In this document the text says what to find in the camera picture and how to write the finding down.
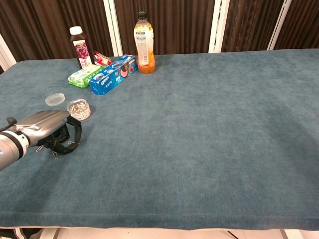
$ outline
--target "bottle label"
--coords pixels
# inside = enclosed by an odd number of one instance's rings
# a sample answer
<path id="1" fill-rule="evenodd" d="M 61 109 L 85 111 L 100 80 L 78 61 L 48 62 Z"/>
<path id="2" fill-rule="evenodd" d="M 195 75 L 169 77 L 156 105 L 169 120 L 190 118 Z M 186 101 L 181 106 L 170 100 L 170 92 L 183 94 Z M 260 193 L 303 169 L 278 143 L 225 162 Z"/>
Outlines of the bottle label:
<path id="1" fill-rule="evenodd" d="M 134 37 L 138 49 L 139 65 L 148 65 L 149 57 L 153 53 L 154 33 L 152 27 L 136 27 L 134 29 Z"/>
<path id="2" fill-rule="evenodd" d="M 76 54 L 78 54 L 81 67 L 84 68 L 91 65 L 92 61 L 85 40 L 74 41 L 73 44 Z"/>

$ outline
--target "clear plastic lid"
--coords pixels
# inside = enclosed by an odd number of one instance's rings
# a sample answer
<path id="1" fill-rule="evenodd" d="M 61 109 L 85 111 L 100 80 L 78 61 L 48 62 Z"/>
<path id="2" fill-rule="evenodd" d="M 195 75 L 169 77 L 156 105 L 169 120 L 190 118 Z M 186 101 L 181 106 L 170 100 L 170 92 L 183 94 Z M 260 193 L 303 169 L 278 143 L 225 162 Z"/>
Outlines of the clear plastic lid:
<path id="1" fill-rule="evenodd" d="M 54 93 L 52 95 L 49 95 L 45 102 L 48 106 L 57 106 L 61 104 L 65 100 L 65 96 L 62 93 Z"/>

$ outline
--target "plastic container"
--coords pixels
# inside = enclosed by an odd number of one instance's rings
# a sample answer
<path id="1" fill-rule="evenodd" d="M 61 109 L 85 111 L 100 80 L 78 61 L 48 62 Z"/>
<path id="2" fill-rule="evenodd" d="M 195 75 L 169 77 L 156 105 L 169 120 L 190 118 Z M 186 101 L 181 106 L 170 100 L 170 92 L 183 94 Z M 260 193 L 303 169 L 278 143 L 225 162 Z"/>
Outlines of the plastic container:
<path id="1" fill-rule="evenodd" d="M 91 109 L 89 103 L 85 99 L 75 99 L 70 101 L 66 109 L 69 111 L 72 117 L 77 120 L 85 120 L 91 115 Z"/>
<path id="2" fill-rule="evenodd" d="M 81 68 L 87 67 L 94 63 L 92 52 L 87 46 L 85 34 L 80 26 L 70 28 L 71 43 L 76 54 L 79 66 Z"/>
<path id="3" fill-rule="evenodd" d="M 65 96 L 62 93 L 54 93 L 45 98 L 44 101 L 48 106 L 57 106 L 65 101 Z"/>
<path id="4" fill-rule="evenodd" d="M 154 33 L 152 25 L 147 21 L 144 11 L 138 13 L 138 22 L 134 28 L 134 39 L 138 50 L 139 71 L 147 74 L 155 70 Z"/>

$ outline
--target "white bottle cap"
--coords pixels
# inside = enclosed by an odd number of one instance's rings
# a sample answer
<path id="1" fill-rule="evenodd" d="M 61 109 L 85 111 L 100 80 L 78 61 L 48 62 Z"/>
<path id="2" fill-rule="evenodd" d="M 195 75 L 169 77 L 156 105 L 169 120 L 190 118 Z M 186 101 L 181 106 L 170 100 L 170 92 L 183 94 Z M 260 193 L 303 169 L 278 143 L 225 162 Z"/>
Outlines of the white bottle cap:
<path id="1" fill-rule="evenodd" d="M 78 35 L 78 34 L 81 34 L 83 31 L 82 31 L 82 28 L 80 26 L 73 26 L 70 28 L 70 33 L 71 35 Z"/>

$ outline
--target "dark juice bottle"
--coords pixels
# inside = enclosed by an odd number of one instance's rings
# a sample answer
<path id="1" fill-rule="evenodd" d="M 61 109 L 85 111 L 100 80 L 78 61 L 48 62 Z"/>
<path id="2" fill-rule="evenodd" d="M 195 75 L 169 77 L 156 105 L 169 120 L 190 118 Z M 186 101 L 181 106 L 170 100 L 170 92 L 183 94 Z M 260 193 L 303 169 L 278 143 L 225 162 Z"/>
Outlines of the dark juice bottle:
<path id="1" fill-rule="evenodd" d="M 94 64 L 92 52 L 89 50 L 85 35 L 80 26 L 70 28 L 71 44 L 81 68 Z"/>

